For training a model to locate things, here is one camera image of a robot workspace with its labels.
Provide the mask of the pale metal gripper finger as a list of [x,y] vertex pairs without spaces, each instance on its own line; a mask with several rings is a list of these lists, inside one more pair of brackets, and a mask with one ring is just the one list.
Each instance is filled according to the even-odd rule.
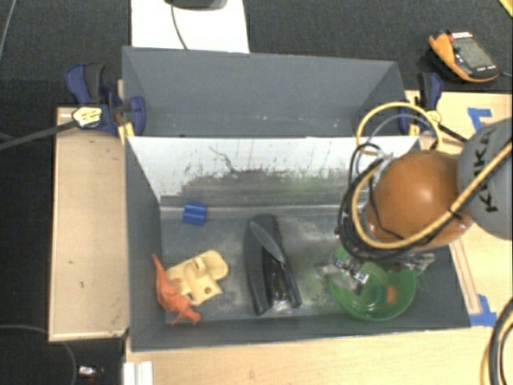
[[336,259],[331,262],[322,262],[315,265],[317,276],[320,279],[327,280],[328,278],[346,278],[347,269],[345,261]]
[[369,278],[370,276],[368,274],[362,274],[360,272],[352,274],[350,272],[344,271],[336,274],[333,277],[333,284],[341,290],[345,290],[356,295],[361,295]]

